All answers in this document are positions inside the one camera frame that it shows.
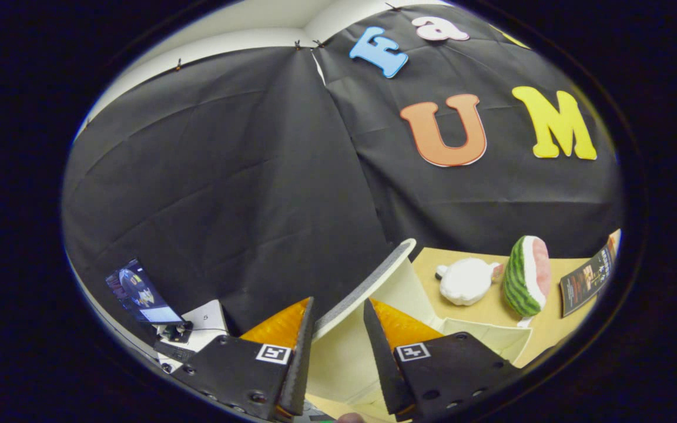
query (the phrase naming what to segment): black backdrop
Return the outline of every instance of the black backdrop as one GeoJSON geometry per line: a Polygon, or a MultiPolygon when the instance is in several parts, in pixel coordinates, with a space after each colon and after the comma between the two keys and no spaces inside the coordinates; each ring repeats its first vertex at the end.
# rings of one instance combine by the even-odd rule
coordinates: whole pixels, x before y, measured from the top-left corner
{"type": "MultiPolygon", "coordinates": [[[[606,332],[492,420],[677,420],[677,4],[494,3],[577,57],[626,113],[648,171],[651,232],[639,283],[606,332]]],[[[196,5],[175,17],[185,21],[209,7],[196,5]]],[[[220,414],[196,402],[180,409],[174,389],[103,334],[75,289],[59,232],[68,140],[118,64],[171,27],[116,56],[122,46],[174,16],[178,5],[5,6],[0,421],[217,420],[220,414]]]]}
{"type": "MultiPolygon", "coordinates": [[[[66,251],[96,300],[146,343],[150,327],[104,282],[132,257],[172,308],[219,299],[241,334],[308,296],[323,315],[407,238],[417,251],[507,255],[529,233],[551,257],[591,257],[621,226],[615,152],[586,105],[596,160],[531,151],[534,124],[511,89],[532,86],[553,104],[558,90],[581,98],[535,51],[466,11],[429,5],[369,16],[325,44],[315,59],[283,46],[188,62],[121,94],[75,140],[66,251]],[[429,43],[410,24],[420,16],[449,19],[470,40],[429,43]],[[392,80],[347,57],[368,26],[387,28],[411,56],[392,80]],[[460,93],[480,99],[487,153],[432,166],[398,112],[460,93]]],[[[462,144],[457,113],[438,120],[444,139],[462,144]]]]}

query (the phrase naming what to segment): black fabric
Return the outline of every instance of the black fabric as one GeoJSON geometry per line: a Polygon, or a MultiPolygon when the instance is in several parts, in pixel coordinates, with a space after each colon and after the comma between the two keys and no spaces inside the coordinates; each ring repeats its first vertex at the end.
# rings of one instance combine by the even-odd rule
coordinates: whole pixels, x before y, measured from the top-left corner
{"type": "Polygon", "coordinates": [[[309,50],[237,51],[130,90],[78,136],[65,246],[124,327],[104,278],[132,257],[170,306],[220,299],[241,334],[313,296],[336,305],[392,247],[309,50]]]}
{"type": "Polygon", "coordinates": [[[75,141],[62,198],[68,255],[97,301],[148,343],[152,330],[104,282],[134,257],[178,313],[220,299],[234,335],[309,296],[320,318],[407,238],[412,257],[422,247],[505,255],[525,234],[551,257],[590,257],[621,221],[610,139],[580,104],[597,160],[535,157],[516,86],[554,105],[559,89],[581,101],[536,53],[443,6],[371,16],[313,51],[250,49],[166,72],[75,141]],[[471,38],[426,41],[418,16],[471,38]],[[348,57],[368,26],[409,55],[393,79],[348,57]],[[487,151],[469,166],[433,166],[398,113],[435,102],[455,147],[464,132],[444,102],[463,93],[480,99],[487,151]]]}
{"type": "Polygon", "coordinates": [[[621,184],[609,136],[564,74],[534,51],[515,45],[458,8],[414,6],[356,22],[314,50],[373,192],[389,241],[416,238],[422,247],[508,255],[523,235],[535,235],[551,257],[591,257],[621,224],[621,184]],[[411,24],[437,16],[467,32],[467,41],[427,41],[411,24]],[[368,26],[398,43],[408,62],[391,79],[349,51],[368,26]],[[534,156],[534,125],[513,97],[532,86],[557,108],[557,91],[579,102],[596,160],[534,156]],[[445,100],[474,94],[487,150],[468,166],[441,168],[417,151],[400,110],[435,102],[446,144],[463,144],[456,110],[445,100]]]}

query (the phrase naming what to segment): watermelon plush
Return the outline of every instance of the watermelon plush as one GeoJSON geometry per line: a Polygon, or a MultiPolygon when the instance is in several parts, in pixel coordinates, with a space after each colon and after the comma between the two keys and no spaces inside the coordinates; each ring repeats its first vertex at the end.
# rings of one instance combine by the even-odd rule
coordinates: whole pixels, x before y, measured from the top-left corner
{"type": "Polygon", "coordinates": [[[522,317],[534,316],[543,308],[550,292],[548,247],[536,236],[522,236],[505,265],[503,292],[508,305],[522,317]]]}

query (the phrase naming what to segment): pamphlet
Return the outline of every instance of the pamphlet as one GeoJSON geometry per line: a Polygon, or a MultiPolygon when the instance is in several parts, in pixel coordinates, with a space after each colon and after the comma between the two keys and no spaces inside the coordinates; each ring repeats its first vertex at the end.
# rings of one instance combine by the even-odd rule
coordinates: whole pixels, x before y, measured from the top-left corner
{"type": "Polygon", "coordinates": [[[561,278],[563,317],[574,313],[609,281],[620,240],[621,230],[616,230],[608,238],[607,244],[594,257],[577,270],[561,278]]]}

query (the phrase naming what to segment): tan table surface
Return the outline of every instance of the tan table surface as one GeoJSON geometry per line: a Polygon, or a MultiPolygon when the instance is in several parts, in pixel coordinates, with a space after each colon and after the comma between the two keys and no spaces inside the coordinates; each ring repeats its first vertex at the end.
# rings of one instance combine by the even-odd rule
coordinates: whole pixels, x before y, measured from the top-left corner
{"type": "MultiPolygon", "coordinates": [[[[456,318],[463,321],[496,324],[498,326],[515,327],[521,316],[511,309],[505,302],[500,284],[493,284],[484,297],[473,305],[454,305],[440,294],[440,281],[435,278],[435,268],[440,265],[448,266],[451,263],[467,257],[475,257],[487,263],[505,263],[506,256],[488,254],[473,254],[460,251],[440,249],[422,249],[412,263],[417,278],[425,289],[433,310],[440,318],[456,318]]],[[[532,328],[532,337],[524,347],[519,359],[513,363],[516,367],[524,367],[545,349],[550,348],[564,339],[566,335],[576,329],[581,321],[592,310],[596,297],[586,302],[574,313],[561,318],[561,278],[580,267],[589,258],[550,259],[551,287],[545,308],[532,319],[529,327],[532,328]]]]}

